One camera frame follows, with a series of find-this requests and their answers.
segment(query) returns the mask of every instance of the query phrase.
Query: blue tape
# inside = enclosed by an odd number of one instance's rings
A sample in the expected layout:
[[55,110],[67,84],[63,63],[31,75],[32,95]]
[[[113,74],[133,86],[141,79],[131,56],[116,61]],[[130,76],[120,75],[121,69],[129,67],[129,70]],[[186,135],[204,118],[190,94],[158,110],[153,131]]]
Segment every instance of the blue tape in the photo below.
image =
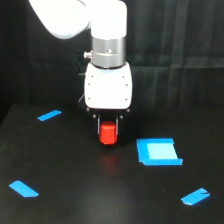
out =
[[149,159],[149,153],[147,147],[144,147],[141,142],[137,141],[137,148],[138,148],[138,156],[139,161],[143,162],[146,159]]
[[21,194],[24,198],[36,197],[39,195],[37,192],[26,186],[21,181],[15,181],[12,184],[10,184],[9,187],[11,187],[17,193]]
[[144,160],[146,166],[181,166],[183,159],[148,159]]
[[137,139],[139,162],[147,166],[182,165],[183,159],[178,159],[173,147],[172,138]]
[[58,114],[61,114],[61,111],[54,110],[54,111],[51,111],[50,113],[47,113],[47,114],[44,114],[44,115],[38,117],[37,119],[39,119],[40,121],[45,121],[45,120],[52,118]]
[[197,191],[181,198],[181,201],[186,205],[194,205],[197,202],[209,197],[210,194],[205,189],[200,188]]

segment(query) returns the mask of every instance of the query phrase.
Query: black table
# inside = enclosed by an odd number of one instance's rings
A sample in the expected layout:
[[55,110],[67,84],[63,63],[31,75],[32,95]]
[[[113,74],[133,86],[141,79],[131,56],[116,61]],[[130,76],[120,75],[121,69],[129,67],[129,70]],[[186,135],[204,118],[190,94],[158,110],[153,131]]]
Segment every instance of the black table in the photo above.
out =
[[[54,109],[62,114],[40,122]],[[14,105],[0,127],[0,223],[223,223],[224,109],[149,109],[127,118],[105,148],[75,108]],[[173,138],[182,166],[147,167],[137,138]],[[39,193],[23,198],[20,180]],[[205,188],[195,206],[181,198]]]

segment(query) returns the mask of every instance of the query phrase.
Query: white plastic housing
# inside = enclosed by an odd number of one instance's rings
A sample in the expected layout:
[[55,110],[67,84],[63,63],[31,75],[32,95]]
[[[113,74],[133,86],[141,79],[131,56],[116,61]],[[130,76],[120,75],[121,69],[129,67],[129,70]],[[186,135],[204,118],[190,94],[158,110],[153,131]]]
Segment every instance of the white plastic housing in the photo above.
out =
[[122,68],[99,69],[91,63],[85,77],[85,102],[95,109],[127,109],[132,98],[132,77],[129,64]]
[[87,7],[77,0],[29,0],[46,29],[59,39],[69,39],[90,22]]
[[91,35],[99,39],[119,39],[127,34],[127,7],[116,0],[87,2],[91,11]]

